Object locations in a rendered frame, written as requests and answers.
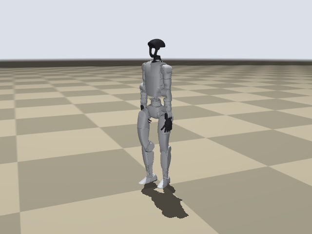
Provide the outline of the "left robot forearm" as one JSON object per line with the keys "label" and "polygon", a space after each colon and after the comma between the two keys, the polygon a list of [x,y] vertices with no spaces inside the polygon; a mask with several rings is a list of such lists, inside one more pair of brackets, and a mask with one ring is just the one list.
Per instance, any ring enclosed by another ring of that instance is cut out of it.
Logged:
{"label": "left robot forearm", "polygon": [[164,101],[164,112],[167,113],[168,118],[172,117],[172,108],[171,108],[171,101],[172,101],[172,94],[171,90],[168,89],[166,92],[167,97],[163,99]]}

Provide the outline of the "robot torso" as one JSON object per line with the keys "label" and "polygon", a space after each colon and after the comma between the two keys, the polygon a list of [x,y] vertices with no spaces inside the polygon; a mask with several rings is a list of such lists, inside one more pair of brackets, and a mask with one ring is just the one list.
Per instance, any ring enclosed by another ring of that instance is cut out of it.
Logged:
{"label": "robot torso", "polygon": [[[152,59],[153,61],[154,59]],[[152,118],[159,119],[160,111],[164,111],[164,104],[158,97],[162,97],[161,90],[164,89],[163,74],[160,71],[160,65],[167,64],[163,60],[156,60],[157,62],[147,62],[145,65],[145,88],[150,98],[151,104],[148,105],[148,115]]]}

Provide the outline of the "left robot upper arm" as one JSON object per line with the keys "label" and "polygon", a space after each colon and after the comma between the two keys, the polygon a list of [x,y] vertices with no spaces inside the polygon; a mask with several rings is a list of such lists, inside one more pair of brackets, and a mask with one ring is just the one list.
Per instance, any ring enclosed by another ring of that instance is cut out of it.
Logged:
{"label": "left robot upper arm", "polygon": [[166,92],[168,89],[171,90],[171,75],[172,75],[172,67],[167,64],[160,65],[160,71],[163,74],[163,84],[164,89],[161,90],[161,95],[163,97],[167,97]]}

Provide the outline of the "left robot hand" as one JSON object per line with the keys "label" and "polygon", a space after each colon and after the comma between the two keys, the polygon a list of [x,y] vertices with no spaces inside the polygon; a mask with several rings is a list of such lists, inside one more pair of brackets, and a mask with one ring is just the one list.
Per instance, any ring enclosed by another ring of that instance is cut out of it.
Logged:
{"label": "left robot hand", "polygon": [[168,118],[167,113],[165,113],[165,119],[166,119],[165,124],[161,128],[161,130],[163,130],[164,127],[165,127],[165,131],[164,132],[166,132],[166,131],[169,132],[170,130],[172,130],[172,121],[171,121],[172,117]]}

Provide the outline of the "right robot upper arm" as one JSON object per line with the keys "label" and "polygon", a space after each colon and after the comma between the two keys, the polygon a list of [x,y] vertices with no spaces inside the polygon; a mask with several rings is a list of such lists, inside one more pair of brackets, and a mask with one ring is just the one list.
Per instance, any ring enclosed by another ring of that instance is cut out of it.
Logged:
{"label": "right robot upper arm", "polygon": [[140,86],[139,86],[139,88],[142,91],[146,91],[146,88],[145,88],[145,65],[146,65],[146,63],[142,64],[142,79],[143,79],[143,83],[141,83]]}

